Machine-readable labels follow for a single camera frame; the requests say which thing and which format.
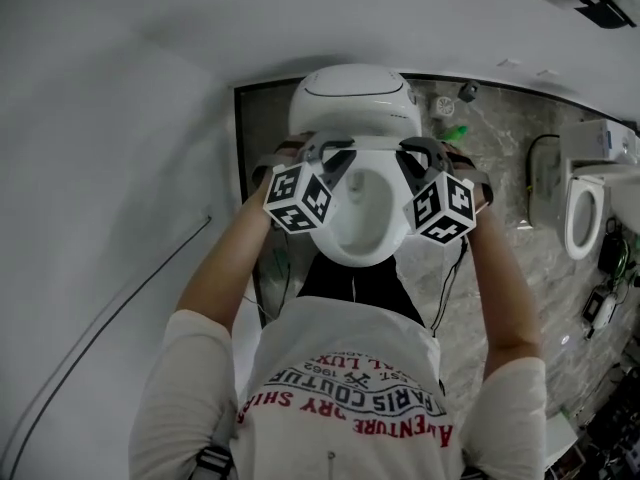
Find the strap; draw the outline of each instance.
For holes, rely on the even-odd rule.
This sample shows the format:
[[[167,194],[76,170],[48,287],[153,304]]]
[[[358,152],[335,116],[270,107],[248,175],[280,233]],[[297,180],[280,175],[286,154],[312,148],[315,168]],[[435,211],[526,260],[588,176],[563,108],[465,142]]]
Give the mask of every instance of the strap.
[[[196,457],[196,469],[189,480],[227,480],[235,477],[231,452],[226,446],[211,444]]]
[[[280,143],[280,145],[276,148],[276,154],[281,149],[300,149],[306,143],[301,140],[285,140]]]
[[[262,182],[262,178],[264,178],[267,169],[273,169],[276,165],[284,165],[285,167],[289,167],[293,164],[293,158],[287,155],[264,155],[260,157],[258,163],[253,168],[253,172],[251,173],[251,181],[254,186],[259,186]]]
[[[452,153],[451,151],[447,151],[447,156],[449,157],[449,160],[451,160],[451,163],[453,164],[456,164],[456,163],[467,164],[473,167],[474,169],[476,168],[475,164],[471,161],[471,158],[469,157],[466,157],[464,155],[459,155],[458,153]]]
[[[486,475],[486,473],[483,473],[473,466],[467,466],[462,472],[462,477],[460,478],[460,480],[488,480],[488,478],[489,477]]]

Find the toilet bowl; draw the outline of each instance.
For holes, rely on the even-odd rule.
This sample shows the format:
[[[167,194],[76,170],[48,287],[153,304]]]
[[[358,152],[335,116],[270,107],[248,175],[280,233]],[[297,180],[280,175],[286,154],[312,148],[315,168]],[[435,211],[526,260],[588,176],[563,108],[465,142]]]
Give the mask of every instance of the toilet bowl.
[[[584,152],[577,140],[586,142],[584,136],[566,134],[531,149],[529,219],[534,227],[554,228],[569,257],[580,260],[598,239],[605,189],[638,186],[640,167]]]
[[[294,93],[289,132],[323,130],[349,135],[355,143],[346,149],[357,154],[331,189],[338,211],[326,227],[311,231],[311,238],[342,265],[380,263],[411,231],[403,207],[413,196],[396,150],[400,141],[422,134],[413,91],[402,76],[380,66],[347,64],[316,71]],[[322,161],[336,152],[328,148]],[[322,165],[315,168],[321,174]]]
[[[354,137],[357,155],[332,190],[339,211],[328,226],[310,233],[325,256],[350,267],[384,261],[411,231],[403,207],[412,194],[396,160],[398,141],[389,138],[393,149],[375,149],[376,139]]]

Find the white wall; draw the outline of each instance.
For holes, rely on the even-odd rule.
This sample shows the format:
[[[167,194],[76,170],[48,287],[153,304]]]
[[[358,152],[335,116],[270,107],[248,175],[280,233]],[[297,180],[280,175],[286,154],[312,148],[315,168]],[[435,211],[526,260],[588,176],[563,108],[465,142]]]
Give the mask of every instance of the white wall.
[[[365,61],[533,86],[640,117],[638,29],[599,29],[545,0],[77,1],[226,81]],[[495,67],[506,57],[521,68]],[[544,69],[560,77],[541,81]]]
[[[0,37],[0,451],[57,365],[76,357],[65,360],[83,331],[213,217],[202,249],[177,257],[178,274],[154,280],[118,317],[133,319],[127,334],[110,328],[96,343],[110,355],[83,359],[85,375],[74,373],[45,414],[17,478],[95,478],[97,455],[126,473],[126,455],[98,450],[115,441],[126,448],[127,415],[193,257],[232,213],[230,91],[211,71],[74,0],[0,0]],[[89,425],[89,414],[104,429]],[[75,439],[58,442],[68,434]],[[53,443],[67,448],[52,453]],[[66,474],[74,471],[86,474]]]
[[[227,84],[372,62],[640,117],[640,34],[546,0],[0,0],[0,38],[0,449],[83,330],[214,218],[83,359],[19,478],[123,476],[162,326],[231,214]]]

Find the wall-mounted toilet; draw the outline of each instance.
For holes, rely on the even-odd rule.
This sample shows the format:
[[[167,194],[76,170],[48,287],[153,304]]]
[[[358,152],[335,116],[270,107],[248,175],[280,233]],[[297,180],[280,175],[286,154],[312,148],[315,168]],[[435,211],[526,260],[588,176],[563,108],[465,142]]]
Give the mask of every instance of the wall-mounted toilet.
[[[593,249],[602,224],[605,188],[619,192],[614,213],[640,201],[640,139],[606,119],[560,129],[556,141],[535,144],[530,153],[533,226],[555,228],[567,254],[579,260]]]
[[[338,130],[355,140],[353,163],[332,188],[340,209],[311,238],[333,261],[367,267],[387,259],[410,232],[403,207],[413,197],[396,161],[398,143],[421,136],[416,98],[398,73],[347,64],[321,69],[296,89],[289,132]],[[327,161],[336,150],[327,150]]]

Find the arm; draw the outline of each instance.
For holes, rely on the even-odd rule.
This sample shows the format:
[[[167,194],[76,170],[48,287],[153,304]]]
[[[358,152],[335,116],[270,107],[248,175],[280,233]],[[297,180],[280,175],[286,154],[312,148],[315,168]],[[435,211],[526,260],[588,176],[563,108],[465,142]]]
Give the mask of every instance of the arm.
[[[269,232],[262,209],[269,178],[244,203],[231,225],[200,264],[177,309],[189,309],[218,322],[231,333],[253,266]]]
[[[497,219],[489,208],[469,233],[489,342],[486,379],[522,357],[540,357],[540,330],[533,295]]]

